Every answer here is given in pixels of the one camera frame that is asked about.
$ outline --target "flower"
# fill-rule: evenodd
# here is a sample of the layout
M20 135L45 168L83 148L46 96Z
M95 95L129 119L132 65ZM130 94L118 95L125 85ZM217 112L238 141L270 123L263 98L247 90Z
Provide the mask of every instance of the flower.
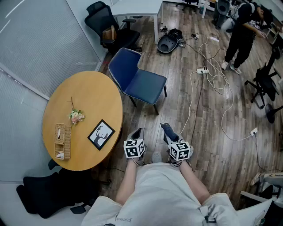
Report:
M74 109L70 114L69 114L69 119L72 121L74 125L76 125L78 122L83 121L85 116L82 114L82 111L78 111Z

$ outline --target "framed picture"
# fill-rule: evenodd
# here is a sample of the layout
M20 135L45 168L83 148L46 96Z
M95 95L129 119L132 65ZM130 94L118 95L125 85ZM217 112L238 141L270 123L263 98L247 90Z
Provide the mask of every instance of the framed picture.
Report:
M101 150L113 133L115 133L115 130L102 119L88 136L88 139L98 150Z

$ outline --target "electrical outlet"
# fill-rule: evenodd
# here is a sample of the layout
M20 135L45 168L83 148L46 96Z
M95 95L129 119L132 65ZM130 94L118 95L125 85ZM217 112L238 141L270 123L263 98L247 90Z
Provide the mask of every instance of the electrical outlet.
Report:
M208 69L204 70L203 68L199 68L199 69L197 69L197 72L198 72L198 74L205 74L205 73L208 73Z
M257 133L257 127L255 127L255 128L251 131L251 136L253 136L255 133Z
M212 40L214 40L214 41L217 41L217 42L219 42L219 39L217 39L217 38L214 38L214 37L210 37L210 39L212 39Z

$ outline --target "blue chair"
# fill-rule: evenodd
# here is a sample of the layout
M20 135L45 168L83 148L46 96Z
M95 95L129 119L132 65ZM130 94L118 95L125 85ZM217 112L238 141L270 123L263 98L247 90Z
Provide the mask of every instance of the blue chair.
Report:
M141 55L130 49L121 48L108 65L109 72L120 90L128 95L136 107L133 98L144 101L154 106L156 114L158 110L156 101L160 97L162 89L166 93L166 78L138 68Z

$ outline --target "apriltag cube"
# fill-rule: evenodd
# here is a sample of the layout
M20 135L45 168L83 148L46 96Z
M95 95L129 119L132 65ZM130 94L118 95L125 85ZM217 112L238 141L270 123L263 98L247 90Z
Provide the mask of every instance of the apriltag cube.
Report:
M177 161L188 159L190 157L189 142L172 143L168 145L170 155Z
M124 151L127 158L137 158L145 151L143 139L133 139L124 141Z

